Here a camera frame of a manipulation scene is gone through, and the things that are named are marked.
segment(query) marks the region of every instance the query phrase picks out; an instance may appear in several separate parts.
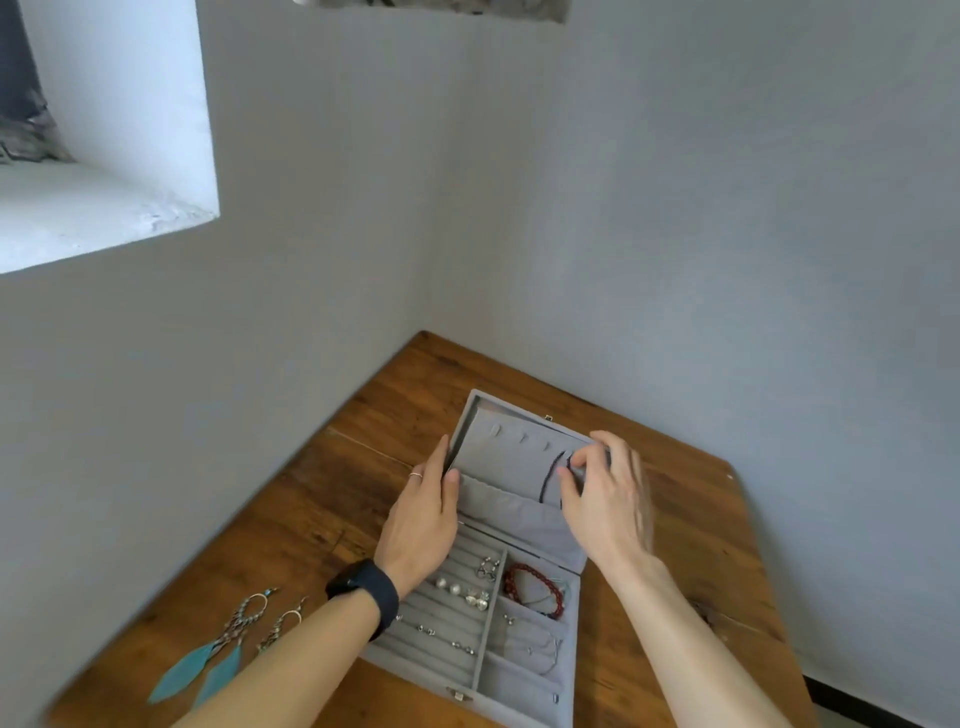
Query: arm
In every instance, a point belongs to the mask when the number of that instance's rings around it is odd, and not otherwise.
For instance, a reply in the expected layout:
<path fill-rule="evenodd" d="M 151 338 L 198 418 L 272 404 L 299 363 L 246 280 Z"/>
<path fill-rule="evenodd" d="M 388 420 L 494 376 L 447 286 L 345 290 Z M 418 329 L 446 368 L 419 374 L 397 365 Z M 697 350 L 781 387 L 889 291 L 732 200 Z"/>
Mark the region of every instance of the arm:
<path fill-rule="evenodd" d="M 401 599 L 446 558 L 457 535 L 460 475 L 443 476 L 444 436 L 390 510 L 374 562 Z M 307 728 L 367 645 L 380 610 L 363 590 L 328 601 L 257 657 L 178 728 L 224 725 Z"/>
<path fill-rule="evenodd" d="M 558 468 L 564 515 L 620 598 L 679 728 L 789 728 L 790 723 L 687 603 L 653 555 L 652 507 L 639 455 L 609 432 L 572 458 L 582 495 Z"/>

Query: person's right arm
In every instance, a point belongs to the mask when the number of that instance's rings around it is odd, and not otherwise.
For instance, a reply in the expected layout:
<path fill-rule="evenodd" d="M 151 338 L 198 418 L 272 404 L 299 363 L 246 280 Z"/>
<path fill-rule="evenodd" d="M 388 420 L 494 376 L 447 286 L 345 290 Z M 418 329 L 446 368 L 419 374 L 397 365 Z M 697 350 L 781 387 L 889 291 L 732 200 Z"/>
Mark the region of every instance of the person's right arm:
<path fill-rule="evenodd" d="M 639 455 L 609 432 L 590 437 L 598 442 L 571 458 L 574 467 L 587 466 L 582 495 L 572 473 L 558 468 L 564 516 L 626 609 L 679 728 L 789 728 L 653 555 L 653 513 Z"/>

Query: black baseboard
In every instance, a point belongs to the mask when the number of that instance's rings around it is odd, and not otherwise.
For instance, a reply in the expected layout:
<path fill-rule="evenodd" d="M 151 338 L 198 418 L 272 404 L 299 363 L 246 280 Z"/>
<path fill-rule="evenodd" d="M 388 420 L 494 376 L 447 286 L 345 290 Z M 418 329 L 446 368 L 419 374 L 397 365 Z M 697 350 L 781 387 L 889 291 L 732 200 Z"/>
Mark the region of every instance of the black baseboard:
<path fill-rule="evenodd" d="M 861 725 L 867 726 L 867 728 L 921 728 L 906 718 L 895 716 L 872 703 L 868 703 L 866 700 L 838 691 L 836 688 L 824 685 L 812 677 L 804 675 L 804 680 L 806 689 L 814 703 L 821 708 L 826 708 L 843 717 L 848 717 L 850 720 L 855 720 Z"/>

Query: person's left arm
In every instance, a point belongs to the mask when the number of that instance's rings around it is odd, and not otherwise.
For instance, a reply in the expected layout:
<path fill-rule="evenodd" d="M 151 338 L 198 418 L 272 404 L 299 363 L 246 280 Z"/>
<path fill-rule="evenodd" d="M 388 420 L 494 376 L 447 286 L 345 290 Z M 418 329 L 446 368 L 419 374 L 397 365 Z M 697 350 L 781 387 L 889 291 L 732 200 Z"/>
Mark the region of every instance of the person's left arm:
<path fill-rule="evenodd" d="M 373 561 L 403 599 L 444 561 L 457 535 L 460 474 L 444 477 L 447 437 L 417 466 L 390 510 Z M 257 657 L 177 728 L 245 725 L 307 728 L 380 623 L 358 589 L 330 599 Z"/>

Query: wood grain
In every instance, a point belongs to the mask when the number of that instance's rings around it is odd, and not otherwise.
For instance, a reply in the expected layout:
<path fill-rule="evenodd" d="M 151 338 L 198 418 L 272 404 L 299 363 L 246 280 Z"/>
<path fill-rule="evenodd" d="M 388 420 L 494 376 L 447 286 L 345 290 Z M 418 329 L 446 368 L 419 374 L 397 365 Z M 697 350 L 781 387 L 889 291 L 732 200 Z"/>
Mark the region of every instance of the wood grain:
<path fill-rule="evenodd" d="M 410 468 L 451 432 L 472 388 L 581 432 L 609 429 L 634 445 L 650 473 L 657 551 L 684 594 L 798 728 L 817 725 L 756 549 L 730 466 L 643 425 L 475 352 L 422 333 L 303 447 L 197 558 L 70 685 L 50 713 L 61 726 L 169 725 L 200 680 L 157 706 L 146 697 L 163 671 L 219 634 L 246 595 L 267 587 L 254 646 L 303 595 L 372 554 Z M 600 573 L 584 573 L 578 634 L 579 726 L 671 726 L 657 681 L 626 614 Z M 489 726 L 462 706 L 358 662 L 317 725 Z"/>

